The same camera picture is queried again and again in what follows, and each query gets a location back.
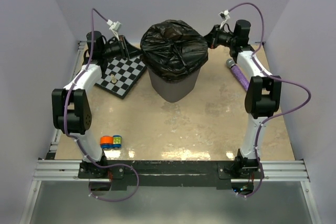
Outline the grey plastic trash bin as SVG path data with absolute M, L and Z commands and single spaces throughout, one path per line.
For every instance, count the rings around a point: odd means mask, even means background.
M 166 81 L 148 69 L 151 85 L 153 89 L 165 101 L 175 103 L 187 96 L 195 87 L 200 69 L 183 80 Z

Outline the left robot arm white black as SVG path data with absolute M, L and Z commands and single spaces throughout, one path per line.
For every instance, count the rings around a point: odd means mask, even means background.
M 108 61 L 114 59 L 130 60 L 139 57 L 141 50 L 131 45 L 121 35 L 106 40 L 99 31 L 87 33 L 89 56 L 74 79 L 62 89 L 51 93 L 53 124 L 56 129 L 74 140 L 82 154 L 79 175 L 94 178 L 107 176 L 109 165 L 103 149 L 91 134 L 92 114 L 87 94 L 103 76 Z

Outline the black plastic trash bag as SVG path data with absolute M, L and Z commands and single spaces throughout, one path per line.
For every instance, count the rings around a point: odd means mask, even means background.
M 205 38 L 182 20 L 168 19 L 150 26 L 140 47 L 143 63 L 166 81 L 183 80 L 208 61 Z

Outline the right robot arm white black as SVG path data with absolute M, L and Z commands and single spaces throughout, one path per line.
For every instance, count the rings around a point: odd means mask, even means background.
M 264 139 L 267 119 L 280 106 L 281 83 L 272 79 L 271 73 L 261 64 L 255 50 L 249 44 L 251 24 L 240 19 L 233 31 L 224 31 L 221 25 L 214 25 L 205 35 L 210 49 L 218 46 L 229 48 L 230 57 L 250 78 L 245 96 L 245 110 L 248 114 L 244 142 L 230 165 L 219 167 L 220 175 L 231 178 L 246 178 L 261 169 L 261 144 Z

